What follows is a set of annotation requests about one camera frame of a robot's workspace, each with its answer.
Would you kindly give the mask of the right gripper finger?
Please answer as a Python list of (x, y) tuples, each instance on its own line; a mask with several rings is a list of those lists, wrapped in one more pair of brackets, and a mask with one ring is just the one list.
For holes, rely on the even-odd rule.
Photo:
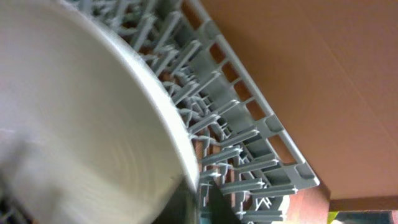
[(240, 219), (233, 212), (228, 201), (224, 198), (216, 182), (210, 182), (208, 192), (208, 206), (212, 224), (241, 224)]

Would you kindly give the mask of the grey plate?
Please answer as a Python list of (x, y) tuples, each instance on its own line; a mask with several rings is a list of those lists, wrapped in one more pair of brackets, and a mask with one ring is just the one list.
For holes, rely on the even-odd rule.
[(198, 164), (125, 41), (56, 1), (1, 2), (1, 179), (39, 223), (195, 223)]

